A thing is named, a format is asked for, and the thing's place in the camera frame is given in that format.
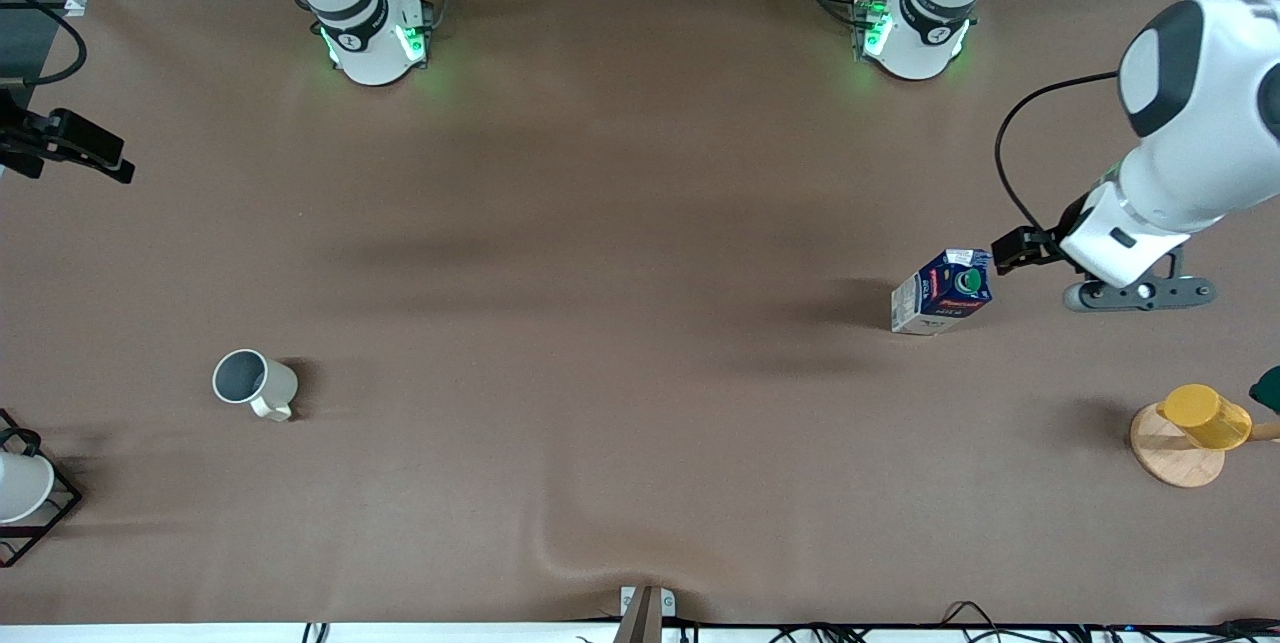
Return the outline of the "blue and white milk carton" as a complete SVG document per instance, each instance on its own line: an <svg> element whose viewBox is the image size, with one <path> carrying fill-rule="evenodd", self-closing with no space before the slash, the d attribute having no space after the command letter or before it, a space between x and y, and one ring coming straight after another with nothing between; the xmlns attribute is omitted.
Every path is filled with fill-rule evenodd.
<svg viewBox="0 0 1280 643"><path fill-rule="evenodd" d="M993 300L983 248L946 248L899 286L891 296L890 329L937 336Z"/></svg>

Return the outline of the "cream mug with grey inside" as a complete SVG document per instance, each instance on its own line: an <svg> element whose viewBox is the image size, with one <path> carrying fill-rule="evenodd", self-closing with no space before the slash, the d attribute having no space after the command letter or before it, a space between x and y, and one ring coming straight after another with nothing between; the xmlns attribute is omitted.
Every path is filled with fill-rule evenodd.
<svg viewBox="0 0 1280 643"><path fill-rule="evenodd" d="M225 403L247 406L270 421L289 421L300 379L292 368L257 350L236 350L214 368L211 387Z"/></svg>

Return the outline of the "yellow cup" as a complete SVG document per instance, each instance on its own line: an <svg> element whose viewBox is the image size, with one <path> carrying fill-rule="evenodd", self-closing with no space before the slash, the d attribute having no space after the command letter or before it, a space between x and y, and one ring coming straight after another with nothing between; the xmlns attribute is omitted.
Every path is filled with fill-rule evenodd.
<svg viewBox="0 0 1280 643"><path fill-rule="evenodd" d="M1253 432L1252 418L1240 405L1203 384L1175 388L1156 405L1156 411L1201 450L1234 450Z"/></svg>

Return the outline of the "round wooden cup stand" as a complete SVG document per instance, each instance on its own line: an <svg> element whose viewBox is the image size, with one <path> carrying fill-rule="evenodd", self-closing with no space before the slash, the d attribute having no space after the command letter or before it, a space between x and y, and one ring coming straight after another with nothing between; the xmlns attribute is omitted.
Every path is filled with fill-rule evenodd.
<svg viewBox="0 0 1280 643"><path fill-rule="evenodd" d="M1226 456L1234 451L1208 450L1196 444L1175 423L1158 412L1151 403L1139 410L1130 421L1126 444L1137 462L1158 482L1176 488L1190 489L1216 480L1225 466Z"/></svg>

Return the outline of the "white cup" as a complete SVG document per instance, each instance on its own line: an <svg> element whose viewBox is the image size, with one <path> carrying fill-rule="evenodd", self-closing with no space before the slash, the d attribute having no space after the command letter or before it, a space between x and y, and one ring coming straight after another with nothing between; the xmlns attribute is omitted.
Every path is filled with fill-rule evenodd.
<svg viewBox="0 0 1280 643"><path fill-rule="evenodd" d="M0 451L0 525L29 516L51 494L54 465L42 455Z"/></svg>

